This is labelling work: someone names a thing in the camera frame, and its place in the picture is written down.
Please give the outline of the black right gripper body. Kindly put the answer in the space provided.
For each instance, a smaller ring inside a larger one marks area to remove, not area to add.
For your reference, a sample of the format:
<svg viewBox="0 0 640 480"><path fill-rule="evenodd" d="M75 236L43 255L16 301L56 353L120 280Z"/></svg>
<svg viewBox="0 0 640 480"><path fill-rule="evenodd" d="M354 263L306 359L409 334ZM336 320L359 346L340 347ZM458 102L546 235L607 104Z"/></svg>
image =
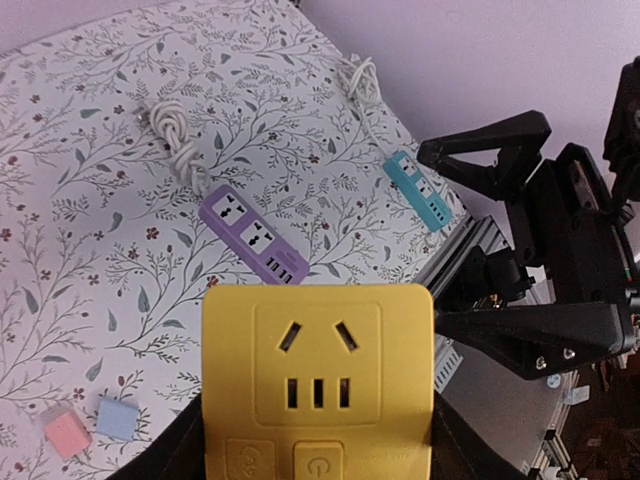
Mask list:
<svg viewBox="0 0 640 480"><path fill-rule="evenodd" d="M632 350L639 269L589 151L566 145L506 207L520 261L543 267L551 282L540 354L600 360Z"/></svg>

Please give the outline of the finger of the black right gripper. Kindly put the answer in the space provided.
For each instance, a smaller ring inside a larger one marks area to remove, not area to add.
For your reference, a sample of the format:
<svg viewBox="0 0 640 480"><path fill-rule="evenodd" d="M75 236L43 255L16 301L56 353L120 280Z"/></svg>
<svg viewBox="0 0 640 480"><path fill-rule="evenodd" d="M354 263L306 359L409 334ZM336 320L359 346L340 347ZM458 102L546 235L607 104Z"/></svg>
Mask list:
<svg viewBox="0 0 640 480"><path fill-rule="evenodd" d="M442 177L496 201L520 194L542 161L541 148L551 134L536 110L484 127L425 140L417 161Z"/></svg>
<svg viewBox="0 0 640 480"><path fill-rule="evenodd" d="M629 352L637 319L637 303L547 304L441 313L435 332L536 380Z"/></svg>

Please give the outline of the purple power strip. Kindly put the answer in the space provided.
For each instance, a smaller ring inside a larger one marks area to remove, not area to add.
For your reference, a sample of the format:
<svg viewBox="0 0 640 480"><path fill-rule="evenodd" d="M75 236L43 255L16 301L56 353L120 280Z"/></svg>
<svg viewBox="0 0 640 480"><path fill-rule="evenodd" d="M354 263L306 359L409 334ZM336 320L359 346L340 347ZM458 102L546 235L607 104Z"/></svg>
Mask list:
<svg viewBox="0 0 640 480"><path fill-rule="evenodd" d="M310 272L308 261L232 187L209 194L199 216L264 283L300 284Z"/></svg>

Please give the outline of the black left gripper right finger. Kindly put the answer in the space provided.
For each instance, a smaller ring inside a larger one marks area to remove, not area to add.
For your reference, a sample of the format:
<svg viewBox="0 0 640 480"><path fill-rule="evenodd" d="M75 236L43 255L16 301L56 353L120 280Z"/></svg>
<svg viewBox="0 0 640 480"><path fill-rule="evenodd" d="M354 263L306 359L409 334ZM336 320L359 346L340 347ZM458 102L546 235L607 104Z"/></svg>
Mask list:
<svg viewBox="0 0 640 480"><path fill-rule="evenodd" d="M434 399L431 444L431 479L527 478L496 453L439 393Z"/></svg>

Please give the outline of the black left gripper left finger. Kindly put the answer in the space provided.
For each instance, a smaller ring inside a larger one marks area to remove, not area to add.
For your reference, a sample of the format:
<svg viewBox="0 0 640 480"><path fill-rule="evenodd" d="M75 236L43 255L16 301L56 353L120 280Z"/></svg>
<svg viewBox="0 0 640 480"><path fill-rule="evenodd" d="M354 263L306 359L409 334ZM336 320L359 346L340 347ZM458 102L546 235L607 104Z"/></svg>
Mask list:
<svg viewBox="0 0 640 480"><path fill-rule="evenodd" d="M205 479L201 395L140 454L112 474L112 480Z"/></svg>

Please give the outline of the yellow cube socket adapter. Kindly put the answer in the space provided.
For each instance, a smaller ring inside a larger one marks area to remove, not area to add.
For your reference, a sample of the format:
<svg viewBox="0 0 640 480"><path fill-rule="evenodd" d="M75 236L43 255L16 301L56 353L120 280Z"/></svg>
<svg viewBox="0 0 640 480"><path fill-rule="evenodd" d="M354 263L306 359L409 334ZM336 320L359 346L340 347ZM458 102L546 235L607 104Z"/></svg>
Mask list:
<svg viewBox="0 0 640 480"><path fill-rule="evenodd" d="M223 285L203 302L210 479L426 479L434 308L419 284Z"/></svg>

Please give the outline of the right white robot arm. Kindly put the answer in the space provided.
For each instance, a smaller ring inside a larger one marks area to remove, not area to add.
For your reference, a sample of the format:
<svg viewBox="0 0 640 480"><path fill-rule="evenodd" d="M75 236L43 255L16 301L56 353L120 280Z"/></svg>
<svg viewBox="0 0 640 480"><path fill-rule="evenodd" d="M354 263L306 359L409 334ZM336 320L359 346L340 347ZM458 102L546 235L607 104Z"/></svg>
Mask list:
<svg viewBox="0 0 640 480"><path fill-rule="evenodd" d="M625 232L639 199L639 66L622 68L604 139L615 181L589 150L541 149L551 129L531 110L422 142L418 161L504 203L514 244L474 248L439 305L435 330L534 380L633 350L639 271Z"/></svg>

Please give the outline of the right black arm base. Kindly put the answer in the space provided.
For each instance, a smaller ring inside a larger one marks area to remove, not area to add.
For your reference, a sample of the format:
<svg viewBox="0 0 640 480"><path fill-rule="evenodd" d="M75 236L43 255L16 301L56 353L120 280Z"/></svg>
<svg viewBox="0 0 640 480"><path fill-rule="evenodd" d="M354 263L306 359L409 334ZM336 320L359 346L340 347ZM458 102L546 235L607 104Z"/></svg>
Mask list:
<svg viewBox="0 0 640 480"><path fill-rule="evenodd" d="M509 247L487 254L474 246L462 262L440 302L445 312L502 308L523 299L535 279Z"/></svg>

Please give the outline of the pink plug adapter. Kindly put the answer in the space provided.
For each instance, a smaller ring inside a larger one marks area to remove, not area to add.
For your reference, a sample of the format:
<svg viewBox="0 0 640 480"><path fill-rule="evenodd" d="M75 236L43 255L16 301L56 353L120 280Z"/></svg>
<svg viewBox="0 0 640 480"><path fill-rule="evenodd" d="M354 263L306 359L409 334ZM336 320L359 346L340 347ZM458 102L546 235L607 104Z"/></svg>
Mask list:
<svg viewBox="0 0 640 480"><path fill-rule="evenodd" d="M43 432L62 460L81 454L92 444L90 433L70 407L45 411Z"/></svg>

